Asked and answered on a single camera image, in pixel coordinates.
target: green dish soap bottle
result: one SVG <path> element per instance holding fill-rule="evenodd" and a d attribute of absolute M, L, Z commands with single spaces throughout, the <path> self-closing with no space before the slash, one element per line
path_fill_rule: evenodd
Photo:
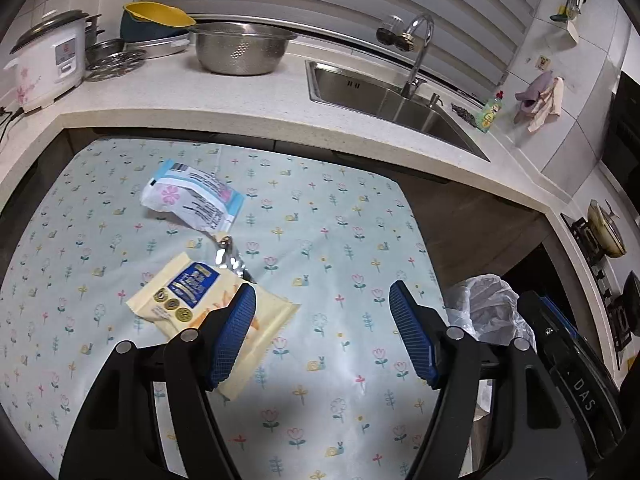
<path fill-rule="evenodd" d="M 476 127 L 478 130 L 485 132 L 491 127 L 498 111 L 502 108 L 502 90 L 500 90 L 494 98 L 489 99 L 482 111 L 476 116 Z"/>

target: white countertop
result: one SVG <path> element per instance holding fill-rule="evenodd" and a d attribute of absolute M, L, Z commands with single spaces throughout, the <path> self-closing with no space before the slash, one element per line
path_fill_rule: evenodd
<path fill-rule="evenodd" d="M 430 96 L 437 91 L 443 108 L 490 162 L 402 126 L 311 101 L 305 59 L 344 66 L 394 84 L 404 79 L 389 63 L 352 56 L 339 46 L 319 48 L 318 44 L 313 40 L 290 44 L 276 71 L 257 77 L 204 72 L 190 48 L 148 60 L 120 78 L 83 82 L 50 107 L 25 114 L 9 129 L 0 146 L 0 210 L 28 168 L 64 128 L 138 126 L 242 134 L 329 148 L 435 174 L 546 215 L 584 288 L 604 362 L 620 382 L 596 284 L 559 217 L 560 212 L 576 215 L 575 205 L 567 203 L 570 198 L 527 164 L 519 150 L 509 147 L 500 131 L 483 134 L 453 114 L 451 102 L 471 106 L 442 87 L 423 84 L 419 93 Z"/>

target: chrome faucet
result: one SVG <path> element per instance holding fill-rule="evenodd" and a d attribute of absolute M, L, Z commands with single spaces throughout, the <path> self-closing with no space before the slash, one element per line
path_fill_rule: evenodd
<path fill-rule="evenodd" d="M 433 17 L 428 12 L 418 14 L 414 19 L 412 19 L 408 27 L 398 35 L 393 34 L 385 28 L 379 28 L 376 33 L 376 37 L 380 43 L 387 45 L 394 44 L 398 50 L 412 52 L 415 49 L 414 32 L 424 22 L 427 24 L 427 33 L 424 37 L 424 43 L 415 58 L 414 66 L 411 68 L 411 72 L 409 72 L 406 82 L 404 83 L 404 86 L 402 86 L 402 91 L 400 92 L 400 95 L 405 99 L 411 99 L 421 83 L 424 82 L 422 79 L 419 79 L 417 75 L 418 70 L 420 70 L 420 66 L 422 65 L 422 61 L 424 60 L 424 56 L 427 53 L 427 47 L 431 42 L 431 37 L 433 36 L 433 30 L 435 28 Z"/>

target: kitchen sink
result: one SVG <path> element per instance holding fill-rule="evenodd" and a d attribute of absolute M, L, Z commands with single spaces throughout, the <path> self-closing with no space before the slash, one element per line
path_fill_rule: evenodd
<path fill-rule="evenodd" d="M 396 86 L 315 61 L 306 62 L 306 78 L 312 101 L 399 124 L 489 160 L 442 108 L 420 96 L 405 99 Z"/>

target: tablecloth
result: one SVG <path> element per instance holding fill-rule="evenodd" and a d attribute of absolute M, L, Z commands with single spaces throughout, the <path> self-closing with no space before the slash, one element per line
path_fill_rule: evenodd
<path fill-rule="evenodd" d="M 403 478 L 436 399 L 388 309 L 403 279 L 446 320 L 398 184 L 361 170 L 235 146 L 114 137 L 79 152 L 22 236 L 0 290 L 0 402 L 57 476 L 75 416 L 120 340 L 165 342 L 126 300 L 181 251 L 212 261 L 209 238 L 140 205 L 168 158 L 244 194 L 232 228 L 257 282 L 301 304 L 241 395 L 209 399 L 241 475 Z M 184 475 L 163 384 L 168 463 Z"/>

